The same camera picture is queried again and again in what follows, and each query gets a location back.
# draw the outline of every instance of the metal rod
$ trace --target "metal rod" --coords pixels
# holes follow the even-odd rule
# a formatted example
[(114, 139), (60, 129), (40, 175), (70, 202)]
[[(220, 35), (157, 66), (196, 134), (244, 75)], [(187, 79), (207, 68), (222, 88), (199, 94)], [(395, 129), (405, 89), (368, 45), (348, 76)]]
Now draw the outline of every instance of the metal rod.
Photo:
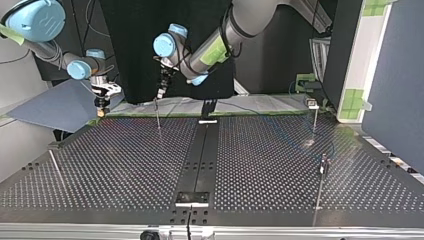
[(158, 105), (157, 98), (154, 99), (154, 102), (155, 102), (156, 120), (158, 122), (158, 129), (160, 130), (159, 105)]
[(53, 151), (49, 150), (49, 153), (50, 153), (50, 157), (53, 160), (54, 168), (56, 169), (56, 171), (60, 172), (59, 165), (57, 165), (56, 158), (54, 157)]
[(314, 118), (314, 133), (316, 132), (316, 127), (317, 127), (318, 110), (319, 110), (319, 108), (317, 108), (317, 109), (315, 110), (315, 118)]

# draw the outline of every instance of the green tape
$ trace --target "green tape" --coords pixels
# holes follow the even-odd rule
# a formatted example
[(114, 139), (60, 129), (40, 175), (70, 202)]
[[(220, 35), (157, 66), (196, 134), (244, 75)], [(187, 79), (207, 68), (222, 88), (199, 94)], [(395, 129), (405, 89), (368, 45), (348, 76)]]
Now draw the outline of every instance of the green tape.
[(16, 43), (18, 43), (21, 46), (22, 46), (22, 44), (24, 44), (25, 38), (22, 35), (15, 32), (13, 29), (5, 27), (4, 25), (1, 25), (1, 24), (0, 24), (0, 33), (2, 33), (4, 36), (8, 37), (9, 39), (15, 41)]
[(362, 16), (383, 16), (384, 10), (388, 4), (388, 0), (366, 0)]
[(200, 58), (204, 64), (213, 66), (217, 62), (225, 62), (227, 57), (225, 54), (227, 49), (225, 48), (224, 42), (221, 37), (218, 37), (208, 48), (208, 50)]
[(363, 95), (364, 90), (362, 89), (346, 89), (339, 118), (358, 119), (364, 104)]

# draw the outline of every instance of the black metal channel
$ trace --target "black metal channel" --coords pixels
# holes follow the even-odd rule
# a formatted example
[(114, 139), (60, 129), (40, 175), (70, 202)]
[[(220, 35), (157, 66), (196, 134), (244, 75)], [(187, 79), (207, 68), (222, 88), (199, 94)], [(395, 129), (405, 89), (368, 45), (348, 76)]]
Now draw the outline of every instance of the black metal channel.
[(207, 132), (203, 147), (203, 153), (199, 159), (198, 175), (196, 179), (195, 192), (209, 192), (208, 208), (193, 208), (190, 216), (192, 226), (209, 225), (208, 218), (213, 209), (215, 193), (215, 175), (217, 169), (219, 121), (215, 124), (206, 125)]

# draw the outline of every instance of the gray panel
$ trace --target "gray panel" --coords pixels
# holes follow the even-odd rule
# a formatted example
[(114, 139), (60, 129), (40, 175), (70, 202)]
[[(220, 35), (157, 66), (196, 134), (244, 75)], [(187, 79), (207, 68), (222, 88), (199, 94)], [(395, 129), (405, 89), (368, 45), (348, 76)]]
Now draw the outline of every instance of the gray panel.
[(55, 153), (60, 171), (45, 155), (2, 183), (0, 221), (174, 223), (196, 125), (163, 119), (158, 132), (154, 118), (103, 120)]
[[(7, 115), (24, 122), (74, 133), (88, 121), (97, 118), (95, 96), (90, 89), (89, 81), (66, 81), (16, 107)], [(113, 97), (109, 108), (113, 109), (123, 98), (124, 94)]]
[(424, 172), (422, 56), (424, 1), (393, 4), (363, 129), (419, 172)]
[(337, 108), (352, 53), (363, 0), (340, 0), (324, 76), (324, 88)]
[[(218, 143), (204, 149), (217, 149), (217, 170), (199, 175), (208, 184), (196, 190), (214, 191), (213, 205), (196, 209), (200, 224), (424, 226), (422, 184), (349, 127), (320, 116), (314, 135), (311, 123), (304, 115), (220, 118), (219, 137), (208, 130), (205, 141)], [(331, 167), (315, 211), (323, 153)]]

